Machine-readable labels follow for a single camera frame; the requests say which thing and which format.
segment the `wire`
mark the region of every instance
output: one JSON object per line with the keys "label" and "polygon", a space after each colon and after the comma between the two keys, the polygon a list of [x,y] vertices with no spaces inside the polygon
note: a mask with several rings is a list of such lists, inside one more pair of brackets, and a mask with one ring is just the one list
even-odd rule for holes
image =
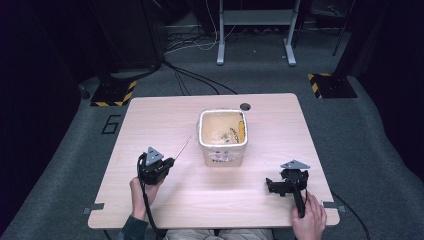
{"label": "wire", "polygon": [[355,215],[355,217],[358,219],[359,223],[361,223],[362,227],[364,228],[365,234],[367,236],[367,239],[370,240],[370,233],[368,232],[368,228],[365,225],[365,223],[362,221],[362,219],[359,217],[359,215],[349,206],[349,204],[347,204],[339,195],[337,195],[334,191],[332,191],[330,189],[331,193],[338,198],[344,205],[346,205],[347,208],[349,208],[349,210],[353,213],[353,215]]}
{"label": "wire", "polygon": [[103,232],[105,233],[106,238],[107,238],[108,240],[112,240],[112,238],[109,236],[109,233],[108,233],[106,230],[103,230]]}
{"label": "wire", "polygon": [[143,200],[144,200],[144,205],[146,207],[147,217],[149,218],[150,225],[152,226],[153,230],[156,233],[156,238],[158,238],[159,236],[163,238],[166,235],[166,230],[158,229],[156,227],[155,221],[153,220],[152,211],[150,210],[150,205],[149,205],[149,198],[147,197],[147,194],[146,194],[146,187],[145,187],[146,184],[142,180],[141,174],[140,174],[140,162],[141,162],[141,158],[139,158],[137,162],[137,177],[141,181],[140,185],[141,185],[141,191],[143,192]]}
{"label": "wire", "polygon": [[184,84],[183,79],[182,79],[182,78],[181,78],[181,76],[180,76],[180,73],[179,73],[179,72],[177,72],[177,71],[175,71],[175,70],[174,70],[174,73],[175,73],[175,77],[176,77],[176,78],[177,78],[177,80],[178,80],[178,84],[179,84],[179,86],[180,86],[180,89],[181,89],[181,92],[183,93],[183,95],[184,95],[184,96],[186,96],[186,94],[184,93],[184,90],[183,90],[183,88],[184,88],[184,89],[185,89],[185,91],[187,92],[187,95],[191,96],[191,94],[190,94],[190,92],[188,91],[188,89],[187,89],[186,85]]}
{"label": "wire", "polygon": [[186,76],[188,76],[188,77],[191,77],[191,78],[193,78],[193,79],[195,79],[195,80],[197,80],[197,81],[200,81],[200,82],[203,82],[203,83],[207,84],[208,86],[210,86],[211,88],[213,88],[213,89],[215,90],[215,92],[216,92],[216,94],[217,94],[217,95],[220,95],[220,94],[219,94],[219,91],[218,91],[218,89],[216,89],[216,88],[215,88],[215,87],[214,87],[211,83],[214,83],[214,84],[216,84],[216,85],[219,85],[219,86],[221,86],[221,87],[223,87],[223,88],[225,88],[225,89],[229,90],[230,92],[232,92],[232,93],[234,93],[234,94],[237,94],[237,92],[236,92],[236,91],[234,91],[233,89],[231,89],[231,88],[229,88],[229,87],[227,87],[227,86],[225,86],[225,85],[223,85],[223,84],[221,84],[221,83],[219,83],[219,82],[216,82],[216,81],[214,81],[214,80],[211,80],[211,79],[206,78],[206,77],[204,77],[204,76],[201,76],[201,75],[199,75],[199,74],[196,74],[196,73],[190,72],[190,71],[188,71],[188,70],[185,70],[185,69],[182,69],[182,68],[176,67],[176,66],[172,65],[171,63],[169,63],[168,61],[166,61],[165,59],[163,60],[163,63],[165,64],[165,66],[167,66],[167,67],[171,68],[171,69],[172,69],[172,70],[174,70],[174,71],[177,71],[177,72],[179,72],[179,73],[181,73],[181,74],[184,74],[184,75],[186,75]]}

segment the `wooden table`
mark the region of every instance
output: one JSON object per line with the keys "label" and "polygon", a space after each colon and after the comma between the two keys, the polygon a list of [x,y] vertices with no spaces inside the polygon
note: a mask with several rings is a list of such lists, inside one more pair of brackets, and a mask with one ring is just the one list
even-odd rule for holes
{"label": "wooden table", "polygon": [[[205,165],[196,137],[199,114],[209,108],[246,111],[248,145],[240,167]],[[121,228],[131,212],[130,180],[138,157],[151,146],[174,157],[181,153],[151,206],[159,228],[250,228],[290,226],[291,195],[269,193],[265,178],[281,181],[280,165],[296,159],[311,168],[308,191],[333,201],[297,97],[252,94],[134,98],[125,116],[91,212],[95,229]],[[338,212],[326,209],[327,225],[338,224]]]}

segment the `plastic container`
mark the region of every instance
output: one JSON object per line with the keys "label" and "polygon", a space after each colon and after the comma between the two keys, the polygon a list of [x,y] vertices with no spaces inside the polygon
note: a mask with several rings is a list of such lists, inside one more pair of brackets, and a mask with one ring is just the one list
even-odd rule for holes
{"label": "plastic container", "polygon": [[240,166],[247,147],[247,122],[243,111],[210,109],[200,114],[198,140],[210,167]]}

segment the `human hand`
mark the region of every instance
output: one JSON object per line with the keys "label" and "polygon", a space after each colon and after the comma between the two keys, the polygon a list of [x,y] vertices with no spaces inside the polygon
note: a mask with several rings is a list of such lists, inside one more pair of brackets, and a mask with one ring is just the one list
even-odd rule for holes
{"label": "human hand", "polygon": [[305,203],[305,217],[299,218],[296,205],[291,209],[293,231],[298,240],[320,240],[325,229],[327,214],[316,197],[309,192]]}
{"label": "human hand", "polygon": [[[153,204],[158,193],[160,185],[164,180],[156,185],[145,185],[147,198],[149,199],[149,206]],[[146,206],[144,205],[143,192],[141,190],[140,180],[138,177],[130,181],[131,200],[132,200],[132,213],[131,215],[137,219],[144,219],[146,217]]]}

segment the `finger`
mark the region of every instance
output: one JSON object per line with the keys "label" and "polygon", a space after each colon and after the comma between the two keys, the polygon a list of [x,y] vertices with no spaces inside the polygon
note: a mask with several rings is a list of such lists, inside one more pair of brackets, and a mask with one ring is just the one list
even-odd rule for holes
{"label": "finger", "polygon": [[319,206],[319,203],[318,203],[318,199],[315,197],[315,195],[312,195],[312,197],[313,197],[313,206],[314,206],[314,209],[315,209],[315,213],[318,214],[318,216],[321,217],[321,209],[320,209],[320,206]]}
{"label": "finger", "polygon": [[292,214],[292,219],[299,218],[299,212],[297,211],[296,205],[292,206],[291,214]]}
{"label": "finger", "polygon": [[310,199],[310,196],[308,196],[307,201],[305,203],[305,213],[311,213],[311,212],[313,212],[312,206],[311,206],[311,199]]}
{"label": "finger", "polygon": [[320,205],[320,210],[321,210],[321,219],[322,219],[322,224],[323,224],[323,228],[325,228],[325,224],[327,223],[327,213],[325,212],[324,206]]}
{"label": "finger", "polygon": [[308,194],[308,200],[309,200],[308,202],[311,203],[312,212],[317,213],[318,206],[317,206],[317,202],[316,202],[317,200],[316,200],[315,196],[310,194],[309,192],[307,194]]}

